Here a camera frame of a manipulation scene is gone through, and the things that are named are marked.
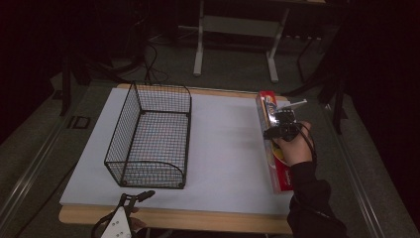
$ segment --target hand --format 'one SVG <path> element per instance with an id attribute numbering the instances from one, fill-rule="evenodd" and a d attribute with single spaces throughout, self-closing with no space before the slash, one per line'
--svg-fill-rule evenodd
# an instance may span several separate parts
<path id="1" fill-rule="evenodd" d="M 300 122 L 302 126 L 303 134 L 310 140 L 311 146 L 313 146 L 313 142 L 311 141 L 309 135 L 309 129 L 311 128 L 311 124 L 308 122 Z M 273 139 L 276 144 L 281 148 L 284 159 L 286 160 L 287 164 L 292 167 L 298 163 L 302 162 L 311 162 L 312 161 L 312 153 L 311 150 L 306 143 L 305 139 L 302 137 L 301 134 L 297 135 L 292 141 L 286 142 L 281 138 Z"/>
<path id="2" fill-rule="evenodd" d="M 139 211 L 138 207 L 133 207 L 133 213 L 136 213 Z M 132 221 L 132 230 L 138 231 L 142 228 L 147 227 L 148 225 L 143 222 L 142 220 L 136 218 L 136 217 L 130 217 L 131 221 Z"/>

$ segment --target white tabletop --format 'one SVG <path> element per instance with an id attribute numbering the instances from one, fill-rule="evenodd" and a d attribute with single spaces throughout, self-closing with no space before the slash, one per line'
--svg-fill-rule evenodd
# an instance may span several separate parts
<path id="1" fill-rule="evenodd" d="M 62 205 L 115 206 L 124 192 L 148 190 L 119 187 L 104 166 L 127 91 L 112 90 Z M 142 207 L 285 215 L 292 195 L 272 192 L 255 100 L 198 94 L 192 94 L 186 186 L 154 190 Z"/>

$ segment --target black cable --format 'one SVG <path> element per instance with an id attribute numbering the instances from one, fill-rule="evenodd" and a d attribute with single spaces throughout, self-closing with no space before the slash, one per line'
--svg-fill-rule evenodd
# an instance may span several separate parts
<path id="1" fill-rule="evenodd" d="M 155 51 L 155 56 L 154 56 L 154 59 L 152 60 L 151 65 L 148 65 L 148 62 L 145 60 L 146 74 L 145 74 L 144 81 L 151 81 L 150 71 L 152 67 L 154 66 L 155 61 L 157 60 L 157 57 L 158 57 L 158 50 L 150 44 L 148 44 L 148 47 L 152 48 Z"/>
<path id="2" fill-rule="evenodd" d="M 118 82 L 118 83 L 129 83 L 129 81 L 121 78 L 121 76 L 119 76 L 117 74 L 127 72 L 128 70 L 135 69 L 135 68 L 137 68 L 136 70 L 138 70 L 142 66 L 142 63 L 144 61 L 144 56 L 143 56 L 143 52 L 142 52 L 143 47 L 141 46 L 141 39 L 139 37 L 137 37 L 136 28 L 137 28 L 136 25 L 132 26 L 132 30 L 131 30 L 130 35 L 132 35 L 132 34 L 134 35 L 134 41 L 139 43 L 139 45 L 137 46 L 135 56 L 132 59 L 132 62 L 129 63 L 128 65 L 113 68 L 113 67 L 104 66 L 101 63 L 95 62 L 92 59 L 88 58 L 87 56 L 82 56 L 81 58 L 84 60 L 84 62 L 86 63 L 86 65 L 90 69 L 101 72 L 102 74 L 104 74 L 105 76 L 110 78 L 111 80 L 113 80 L 115 82 Z"/>
<path id="3" fill-rule="evenodd" d="M 74 57 L 75 59 L 78 59 L 78 60 L 82 60 L 87 65 L 89 65 L 91 69 L 93 69 L 95 71 L 98 71 L 98 72 L 104 74 L 106 77 L 108 77 L 109 79 L 111 79 L 111 80 L 113 80 L 115 82 L 118 82 L 118 83 L 129 83 L 128 80 L 123 79 L 123 78 L 117 76 L 115 73 L 113 73 L 109 69 L 105 68 L 104 66 L 102 66 L 98 62 L 92 60 L 91 58 L 89 58 L 85 54 L 83 54 L 81 52 L 78 52 L 77 50 L 74 50 L 74 51 L 75 51 L 75 54 L 74 55 L 71 55 L 71 57 Z"/>
<path id="4" fill-rule="evenodd" d="M 159 73 L 162 73 L 162 74 L 165 76 L 165 78 L 164 78 L 163 80 L 159 80 L 159 79 L 157 78 L 157 76 L 155 75 L 155 71 L 156 71 L 156 72 L 159 72 Z M 166 72 L 164 72 L 164 71 L 157 70 L 157 69 L 155 69 L 154 67 L 152 68 L 152 75 L 154 76 L 155 80 L 156 80 L 156 81 L 158 81 L 158 82 L 166 82 L 166 81 L 168 81 L 168 80 L 169 80 L 169 74 L 167 74 L 167 73 L 166 73 Z"/>
<path id="5" fill-rule="evenodd" d="M 299 199 L 297 199 L 296 195 L 293 195 L 293 199 L 294 199 L 294 200 L 296 201 L 296 203 L 297 203 L 300 207 L 302 207 L 303 209 L 305 209 L 305 210 L 307 210 L 307 211 L 310 211 L 310 212 L 312 212 L 313 214 L 315 214 L 315 215 L 317 215 L 317 216 L 320 216 L 320 217 L 322 217 L 322 218 L 324 218 L 324 219 L 327 219 L 327 220 L 329 220 L 329 221 L 331 221 L 331 222 L 334 222 L 334 223 L 336 223 L 337 225 L 344 227 L 344 229 L 347 229 L 347 228 L 346 228 L 346 225 L 345 225 L 345 224 L 344 224 L 341 220 L 337 219 L 336 217 L 329 216 L 329 215 L 325 214 L 325 213 L 324 213 L 324 212 L 322 212 L 322 211 L 319 211 L 319 210 L 317 210 L 317 209 L 315 209 L 315 208 L 313 208 L 313 207 L 311 207 L 311 206 L 309 206 L 309 205 L 303 204 L 302 202 L 300 202 L 300 201 L 299 201 Z"/>
<path id="6" fill-rule="evenodd" d="M 112 219 L 112 216 L 113 216 L 113 213 L 110 213 L 110 214 L 108 214 L 108 215 L 106 215 L 106 216 L 102 217 L 101 219 L 99 219 L 99 221 L 98 221 L 98 222 L 96 222 L 96 224 L 95 224 L 95 225 L 93 225 L 93 228 L 92 228 L 92 230 L 90 231 L 90 237 L 91 237 L 91 238 L 96 238 L 96 230 L 99 228 L 99 226 L 100 226 L 102 223 L 104 223 L 104 222 L 106 222 L 106 221 L 110 221 L 110 220 Z"/>
<path id="7" fill-rule="evenodd" d="M 65 173 L 65 175 L 61 178 L 58 185 L 54 188 L 52 193 L 49 195 L 49 197 L 44 201 L 44 203 L 38 208 L 38 210 L 34 213 L 34 215 L 25 223 L 25 225 L 19 230 L 19 232 L 15 235 L 15 238 L 19 238 L 19 236 L 22 235 L 22 233 L 28 228 L 28 226 L 31 224 L 31 222 L 34 221 L 34 219 L 40 214 L 40 212 L 44 209 L 44 207 L 49 203 L 49 201 L 53 198 L 56 191 L 59 189 L 59 187 L 62 185 L 62 183 L 65 181 L 65 179 L 70 175 L 70 173 L 76 168 L 77 163 L 75 163 L 70 170 Z"/>
<path id="8" fill-rule="evenodd" d="M 108 69 L 111 72 L 114 73 L 123 73 L 123 72 L 127 72 L 128 70 L 134 69 L 136 67 L 140 67 L 141 63 L 143 62 L 143 44 L 146 41 L 146 35 L 147 35 L 147 31 L 146 31 L 146 20 L 148 19 L 149 15 L 150 15 L 150 11 L 151 11 L 151 4 L 150 1 L 146 1 L 147 2 L 147 11 L 146 13 L 142 13 L 141 9 L 142 9 L 142 3 L 141 1 L 137 2 L 137 1 L 132 1 L 132 3 L 130 4 L 131 0 L 127 1 L 127 7 L 129 8 L 129 11 L 132 14 L 132 17 L 136 20 L 136 23 L 130 27 L 130 32 L 129 32 L 129 39 L 127 44 L 130 42 L 130 40 L 133 38 L 133 42 L 137 43 L 138 45 L 135 47 L 135 52 L 134 52 L 134 56 L 132 58 L 132 62 L 129 63 L 128 65 L 124 65 L 121 67 L 106 67 L 104 66 L 106 69 Z"/>
<path id="9" fill-rule="evenodd" d="M 137 68 L 135 68 L 135 69 L 133 69 L 133 70 L 131 70 L 130 72 L 127 72 L 126 74 L 124 74 L 124 75 L 121 75 L 121 77 L 126 77 L 126 76 L 128 76 L 128 75 L 131 75 L 131 74 L 133 74 L 133 73 L 135 73 L 135 72 L 137 72 L 137 71 L 139 71 L 140 70 L 140 68 L 142 68 L 140 65 L 137 67 Z"/>
<path id="10" fill-rule="evenodd" d="M 303 125 L 300 122 L 293 123 L 293 125 L 299 131 L 299 134 L 303 137 L 303 139 L 305 140 L 306 144 L 308 144 L 309 150 L 311 150 L 312 161 L 316 165 L 318 163 L 318 160 L 317 160 L 317 154 L 316 154 L 316 150 L 315 150 L 315 141 L 314 141 L 314 139 L 312 137 L 311 132 L 309 131 L 309 129 L 305 125 Z M 308 131 L 309 138 L 305 135 L 305 133 L 303 133 L 302 129 L 300 129 L 299 126 L 305 128 Z"/>

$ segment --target table leg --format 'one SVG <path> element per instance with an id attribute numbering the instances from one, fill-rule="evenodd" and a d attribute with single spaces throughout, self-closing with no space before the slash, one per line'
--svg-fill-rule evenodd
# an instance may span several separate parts
<path id="1" fill-rule="evenodd" d="M 274 43 L 272 45 L 272 48 L 269 52 L 266 53 L 266 61 L 268 63 L 269 78 L 271 79 L 271 82 L 274 82 L 274 83 L 278 82 L 277 70 L 275 69 L 274 55 L 275 55 L 275 52 L 277 51 L 278 43 L 281 40 L 281 34 L 283 33 L 283 29 L 287 20 L 288 13 L 289 13 L 289 9 L 286 8 L 284 10 L 281 22 L 280 24 L 278 24 L 278 29 L 274 37 Z"/>
<path id="2" fill-rule="evenodd" d="M 200 18 L 198 20 L 198 46 L 195 54 L 194 76 L 201 75 L 201 65 L 203 64 L 203 17 L 204 17 L 204 0 L 200 1 Z"/>

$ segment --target wire basket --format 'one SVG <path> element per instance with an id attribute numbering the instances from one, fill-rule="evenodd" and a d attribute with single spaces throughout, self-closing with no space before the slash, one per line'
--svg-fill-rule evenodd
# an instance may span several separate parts
<path id="1" fill-rule="evenodd" d="M 119 186 L 184 188 L 191 94 L 182 85 L 130 85 L 105 166 Z"/>

